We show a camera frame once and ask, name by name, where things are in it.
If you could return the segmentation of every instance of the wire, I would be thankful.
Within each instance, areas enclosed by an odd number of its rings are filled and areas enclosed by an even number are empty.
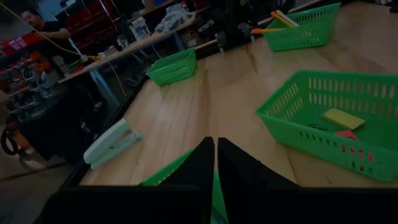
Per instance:
[[[19,17],[15,12],[13,12],[11,9],[9,9],[7,6],[5,6],[3,3],[0,2],[0,6],[2,6],[5,10],[7,10],[9,13],[11,13],[13,16],[17,17],[20,21],[24,22],[26,25],[28,25],[30,28],[32,28],[36,33],[38,33],[41,37],[43,37],[44,39],[48,40],[51,44],[53,44],[54,46],[58,47],[59,49],[71,53],[71,54],[75,54],[75,55],[79,55],[76,52],[73,52],[71,50],[67,50],[64,49],[63,47],[60,47],[58,44],[54,43],[52,40],[50,40],[48,37],[45,37],[43,35],[40,34],[40,31],[38,31],[37,29],[35,29],[35,27],[32,27],[29,23],[27,23],[25,20],[23,20],[21,17]],[[89,58],[92,58],[93,60],[97,60],[98,56],[87,56]]]
[[[155,53],[157,54],[157,56],[159,57],[159,58],[162,58],[160,55],[159,55],[159,53],[157,53],[157,51],[156,51],[156,49],[155,49],[155,46],[152,44],[152,48],[154,49],[154,51],[155,51]]]
[[[109,63],[109,62],[108,62],[108,64],[109,64],[109,66],[111,66],[111,68],[112,68],[112,71],[113,71],[114,75],[115,75],[115,76],[116,76],[116,78],[118,79],[119,86],[120,86],[120,89],[122,89],[122,92],[123,92],[123,95],[124,95],[124,97],[126,97],[127,95],[126,95],[126,93],[124,92],[124,89],[123,89],[122,83],[120,82],[120,79],[119,79],[119,76],[118,76],[118,74],[117,74],[117,73],[115,72],[115,70],[113,69],[113,66],[112,66],[112,64],[111,64],[111,63]]]

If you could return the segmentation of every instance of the yellow sponge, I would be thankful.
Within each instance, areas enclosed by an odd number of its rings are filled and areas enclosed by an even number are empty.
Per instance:
[[[361,118],[357,118],[351,114],[345,113],[344,111],[338,110],[336,108],[332,108],[326,111],[323,115],[323,118],[341,126],[343,128],[354,130],[363,123],[365,120]]]

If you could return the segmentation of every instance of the person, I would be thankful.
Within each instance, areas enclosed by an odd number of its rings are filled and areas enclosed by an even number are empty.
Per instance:
[[[44,21],[42,16],[34,8],[24,9],[21,13],[21,17],[29,23],[29,25],[38,30],[38,35],[41,39],[47,37],[58,46],[76,52],[69,42],[71,34],[59,21]],[[43,53],[50,58],[57,55],[61,56],[65,65],[75,63],[80,59],[80,55],[61,50],[47,40],[44,42],[43,49],[45,49]],[[86,74],[82,75],[81,82],[86,86],[95,107],[100,107],[104,103],[104,99],[93,79]]]

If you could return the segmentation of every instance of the black shirt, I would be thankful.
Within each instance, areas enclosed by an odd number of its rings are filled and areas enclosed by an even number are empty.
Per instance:
[[[63,26],[59,21],[48,21],[45,22],[43,28],[40,30],[42,32],[58,32],[60,29],[62,29]],[[76,52],[76,50],[72,47],[68,39],[65,40],[60,40],[60,39],[51,39],[54,41],[57,45],[60,47],[71,50],[73,52]],[[50,43],[49,41],[45,40],[44,42],[44,54],[48,57],[54,57],[54,56],[61,56],[63,58],[63,61],[65,64],[70,64],[73,62],[76,62],[77,60],[80,59],[79,55],[75,55],[66,51],[63,51]]]

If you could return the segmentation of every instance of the wooden tabletop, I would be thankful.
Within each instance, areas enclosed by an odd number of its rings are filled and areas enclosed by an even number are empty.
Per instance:
[[[154,42],[156,42],[156,41],[158,41],[160,39],[163,39],[163,38],[175,33],[176,31],[178,31],[180,29],[184,29],[184,28],[192,25],[195,22],[195,16],[196,16],[196,13],[194,13],[194,15],[191,17],[191,19],[189,19],[184,24],[179,25],[174,30],[170,30],[168,32],[162,32],[162,33],[154,32],[151,36],[149,36],[149,37],[147,37],[147,38],[145,38],[143,40],[137,40],[134,43],[132,43],[131,45],[129,45],[128,47],[126,47],[125,49],[123,49],[122,51],[115,52],[115,53],[113,53],[113,54],[111,54],[109,56],[106,56],[102,60],[93,62],[93,63],[87,65],[84,69],[80,70],[79,72],[73,73],[70,76],[59,80],[58,83],[66,82],[66,81],[68,81],[68,80],[70,80],[72,78],[75,78],[75,77],[77,77],[77,76],[79,76],[79,75],[81,75],[81,74],[83,74],[85,72],[90,72],[92,70],[100,68],[101,66],[103,66],[106,63],[109,63],[109,62],[111,62],[113,60],[116,60],[116,59],[118,59],[120,57],[123,57],[123,56],[125,56],[125,55],[127,55],[127,54],[129,54],[129,53],[131,53],[133,51],[136,51],[136,50],[140,49],[140,48],[148,46],[148,45],[150,45],[150,44],[152,44],[152,43],[154,43]]]
[[[398,73],[398,14],[363,2],[340,9],[324,47],[273,53],[255,43],[198,61],[194,77],[158,87],[148,81],[125,114],[143,140],[96,171],[83,185],[134,185],[195,147],[226,137],[301,186],[397,187],[276,143],[254,111],[300,69]]]

